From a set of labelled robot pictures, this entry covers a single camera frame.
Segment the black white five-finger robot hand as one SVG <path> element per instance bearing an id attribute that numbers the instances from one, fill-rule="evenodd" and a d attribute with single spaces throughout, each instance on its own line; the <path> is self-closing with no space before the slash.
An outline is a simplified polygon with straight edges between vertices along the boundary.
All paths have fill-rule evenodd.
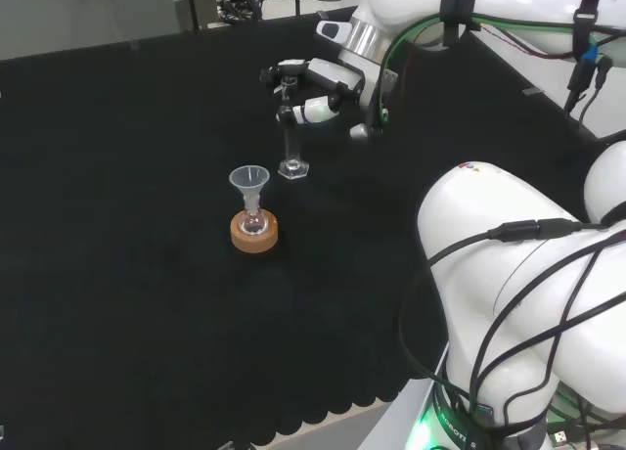
<path id="1" fill-rule="evenodd" d="M 259 74 L 259 81 L 272 90 L 279 103 L 277 120 L 286 128 L 321 125 L 338 116 L 345 104 L 363 107 L 365 121 L 349 131 L 354 140 L 373 140 L 382 135 L 388 118 L 384 99 L 397 79 L 398 74 L 388 68 L 373 66 L 364 72 L 319 58 L 283 60 Z M 319 87 L 326 94 L 297 104 L 300 85 Z"/>

